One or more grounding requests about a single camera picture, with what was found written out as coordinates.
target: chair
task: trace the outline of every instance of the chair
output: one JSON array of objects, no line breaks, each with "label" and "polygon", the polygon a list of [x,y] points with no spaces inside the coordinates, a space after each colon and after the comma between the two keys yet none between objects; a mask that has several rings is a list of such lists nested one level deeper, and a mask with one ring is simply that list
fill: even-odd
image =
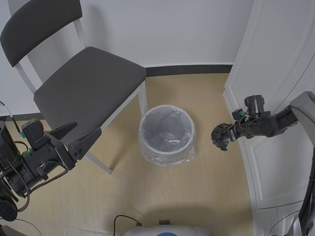
[{"label": "chair", "polygon": [[[62,142],[102,131],[136,96],[141,115],[147,111],[146,69],[106,51],[88,47],[80,22],[80,0],[31,0],[5,25],[0,42],[34,94],[34,101],[51,128],[77,121],[78,126]],[[73,56],[37,90],[20,65],[21,59],[42,41],[73,22],[83,50]],[[112,171],[91,152],[85,155],[107,173]]]}]

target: blue circle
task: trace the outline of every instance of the blue circle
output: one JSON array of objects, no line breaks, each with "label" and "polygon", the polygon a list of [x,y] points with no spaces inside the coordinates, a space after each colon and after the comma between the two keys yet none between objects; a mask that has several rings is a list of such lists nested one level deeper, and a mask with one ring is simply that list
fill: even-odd
[{"label": "blue circle", "polygon": [[158,236],[177,236],[176,234],[172,234],[172,233],[161,233]]}]

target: wooden floor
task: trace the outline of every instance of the wooden floor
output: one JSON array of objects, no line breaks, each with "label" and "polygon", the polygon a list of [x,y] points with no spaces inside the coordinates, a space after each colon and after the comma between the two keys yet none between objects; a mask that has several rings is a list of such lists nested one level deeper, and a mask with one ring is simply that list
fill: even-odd
[{"label": "wooden floor", "polygon": [[[193,161],[157,167],[141,157],[141,116],[136,97],[91,149],[113,170],[112,174],[84,158],[65,176],[33,192],[29,207],[18,218],[36,225],[43,236],[112,235],[113,220],[119,214],[132,216],[144,226],[170,219],[172,224],[204,225],[215,236],[252,235],[250,197],[238,143],[231,143],[224,152],[211,142],[213,128],[231,122],[222,96],[227,76],[146,79],[148,108],[173,104],[186,110],[195,122],[197,156]],[[13,123],[7,122],[7,126],[18,140]],[[50,177],[61,171],[56,169]],[[18,207],[25,201],[18,202]],[[23,221],[7,224],[24,234],[39,235]],[[132,220],[121,217],[117,219],[116,232],[134,226]]]}]

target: chair seat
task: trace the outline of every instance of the chair seat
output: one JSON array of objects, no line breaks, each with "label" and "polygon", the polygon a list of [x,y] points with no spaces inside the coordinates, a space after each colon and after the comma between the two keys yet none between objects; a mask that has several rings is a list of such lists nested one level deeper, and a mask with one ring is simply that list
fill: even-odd
[{"label": "chair seat", "polygon": [[45,81],[35,92],[34,101],[51,128],[78,123],[62,140],[68,145],[100,127],[146,75],[140,65],[87,47]]}]

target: white chair leg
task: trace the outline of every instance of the white chair leg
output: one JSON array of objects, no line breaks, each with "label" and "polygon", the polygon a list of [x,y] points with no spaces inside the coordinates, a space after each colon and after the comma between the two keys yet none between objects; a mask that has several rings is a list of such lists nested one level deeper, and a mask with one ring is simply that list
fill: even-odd
[{"label": "white chair leg", "polygon": [[104,163],[98,160],[90,151],[85,154],[86,158],[95,163],[98,167],[104,170],[106,173],[111,174],[112,170],[108,168]]},{"label": "white chair leg", "polygon": [[144,114],[148,111],[146,83],[142,82],[140,87],[141,87],[141,91],[138,93],[138,97],[139,97],[139,103],[140,103],[141,116],[144,116]]}]

